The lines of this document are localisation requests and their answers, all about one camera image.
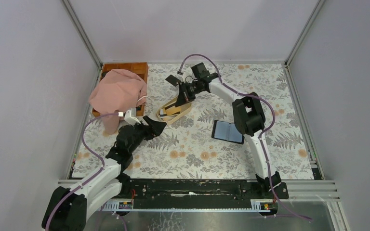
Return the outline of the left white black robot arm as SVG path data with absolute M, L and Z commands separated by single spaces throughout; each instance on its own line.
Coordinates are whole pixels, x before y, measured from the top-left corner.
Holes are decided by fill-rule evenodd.
M 133 152 L 142 141 L 158 137 L 165 122 L 144 116 L 140 122 L 119 128 L 116 140 L 95 171 L 66 188 L 57 187 L 51 195 L 41 226 L 46 231 L 82 231 L 87 220 L 114 196 L 132 193 L 131 178 L 124 174 Z

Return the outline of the black card holder wallet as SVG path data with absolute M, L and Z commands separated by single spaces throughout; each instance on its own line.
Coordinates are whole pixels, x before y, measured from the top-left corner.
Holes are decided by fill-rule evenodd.
M 237 130 L 235 124 L 225 121 L 214 120 L 211 137 L 236 144 L 244 143 L 244 136 Z

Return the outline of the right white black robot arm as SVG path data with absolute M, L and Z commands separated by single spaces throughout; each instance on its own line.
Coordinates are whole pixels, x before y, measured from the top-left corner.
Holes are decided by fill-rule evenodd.
M 204 91 L 229 103 L 232 106 L 236 129 L 247 140 L 254 158 L 258 194 L 263 198 L 280 200 L 277 190 L 282 189 L 282 180 L 279 172 L 272 168 L 264 135 L 269 129 L 265 127 L 266 118 L 262 104 L 269 108 L 271 105 L 254 92 L 247 94 L 231 87 L 218 71 L 210 73 L 204 63 L 199 63 L 191 69 L 195 78 L 191 82 L 180 79 L 183 75 L 180 70 L 176 76 L 169 75 L 165 79 L 179 89 L 175 106 L 194 101 L 196 95 Z

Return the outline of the black credit card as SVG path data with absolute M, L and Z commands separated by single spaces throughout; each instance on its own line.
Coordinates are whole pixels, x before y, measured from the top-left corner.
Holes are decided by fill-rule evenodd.
M 178 79 L 177 77 L 173 75 L 169 75 L 168 77 L 165 78 L 165 80 L 175 87 L 181 84 L 182 82 L 180 79 Z

